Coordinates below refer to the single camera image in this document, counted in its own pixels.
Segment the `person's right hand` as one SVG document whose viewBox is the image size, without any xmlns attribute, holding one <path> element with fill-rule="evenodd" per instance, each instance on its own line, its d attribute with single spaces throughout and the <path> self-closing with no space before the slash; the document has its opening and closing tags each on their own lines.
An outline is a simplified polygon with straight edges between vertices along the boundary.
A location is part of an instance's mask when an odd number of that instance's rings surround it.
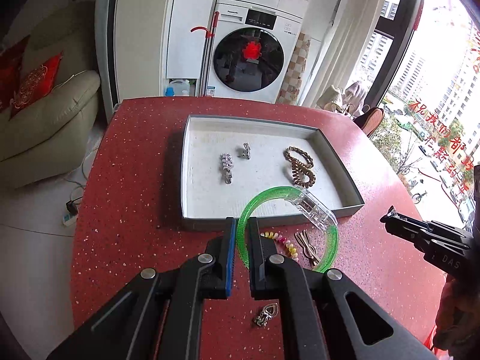
<svg viewBox="0 0 480 360">
<path fill-rule="evenodd" d="M 435 324 L 435 348 L 454 359 L 479 359 L 479 286 L 447 275 Z"/>
</svg>

